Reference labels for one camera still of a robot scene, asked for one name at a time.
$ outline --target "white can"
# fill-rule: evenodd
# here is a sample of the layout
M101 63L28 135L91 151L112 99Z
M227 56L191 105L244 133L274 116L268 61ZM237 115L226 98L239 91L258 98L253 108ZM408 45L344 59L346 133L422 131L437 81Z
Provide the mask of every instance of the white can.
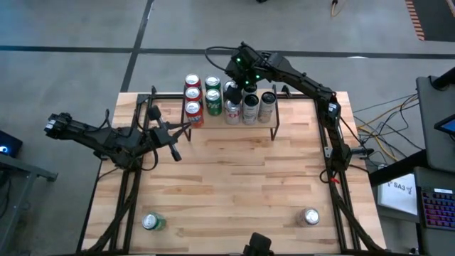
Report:
M264 92L261 96L261 104L259 105L259 112L257 113L257 121L261 123L270 122L276 103L277 96L275 96L273 92Z
M246 125L253 125L257 119L257 109L259 108L259 98L256 95L247 95L243 100L242 119Z
M230 100L225 103L225 119L226 124L236 125L240 123L240 104L236 105Z

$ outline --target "wooden table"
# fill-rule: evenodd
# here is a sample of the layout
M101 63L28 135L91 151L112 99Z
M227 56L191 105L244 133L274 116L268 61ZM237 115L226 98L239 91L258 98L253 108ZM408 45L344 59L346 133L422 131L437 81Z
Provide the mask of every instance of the wooden table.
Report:
M136 98L136 93L119 95L115 126L129 126ZM338 92L338 101L355 131L347 92ZM157 100L156 105L166 120L180 121L181 100ZM328 185L319 181L325 165L314 102L280 100L279 114L274 142L266 129L194 129L191 142L182 137L177 144L182 161L174 162L169 148L159 149L159 165L142 173L130 253L242 252L253 232L271 238L276 253L339 252ZM346 143L357 146L348 129L342 129ZM147 155L144 168L153 162L153 155ZM358 159L352 163L365 166ZM111 169L112 163L106 162L100 174ZM346 175L356 218L385 247L368 175L353 168ZM121 171L114 172L98 183L83 249L93 245L112 220L121 177ZM321 221L300 228L294 218L306 207L316 208ZM142 217L152 210L166 217L165 230L141 226ZM344 217L343 226L352 245Z

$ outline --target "red soda can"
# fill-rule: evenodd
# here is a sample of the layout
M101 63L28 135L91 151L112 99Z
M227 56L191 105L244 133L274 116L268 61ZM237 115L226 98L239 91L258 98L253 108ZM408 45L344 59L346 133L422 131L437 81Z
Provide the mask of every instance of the red soda can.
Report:
M204 116L199 102L187 102L185 105L186 116L194 128L199 128L204 124Z
M189 74L185 77L185 86L186 88L197 87L202 92L202 85L196 74Z
M202 106L202 93L197 87L190 87L185 91L185 100L186 102L196 101L199 102L199 105Z

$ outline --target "green soda can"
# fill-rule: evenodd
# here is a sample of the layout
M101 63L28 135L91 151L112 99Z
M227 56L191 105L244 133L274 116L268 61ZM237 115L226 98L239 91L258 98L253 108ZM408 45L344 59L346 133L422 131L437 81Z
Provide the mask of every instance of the green soda can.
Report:
M212 90L212 89L216 89L216 90L220 91L221 90L220 78L217 78L213 75L209 75L205 79L205 88L207 91Z
M158 213L151 212L142 218L142 226L147 230L163 230L166 227L166 219Z
M208 90L205 94L205 102L207 103L207 112L209 115L217 116L221 114L221 94L219 90Z

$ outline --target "white paper sign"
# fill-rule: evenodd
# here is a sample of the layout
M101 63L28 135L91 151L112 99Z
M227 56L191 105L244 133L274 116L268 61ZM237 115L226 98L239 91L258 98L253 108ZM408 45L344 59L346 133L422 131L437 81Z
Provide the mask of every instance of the white paper sign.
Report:
M417 215L414 174L407 174L379 186L378 205Z

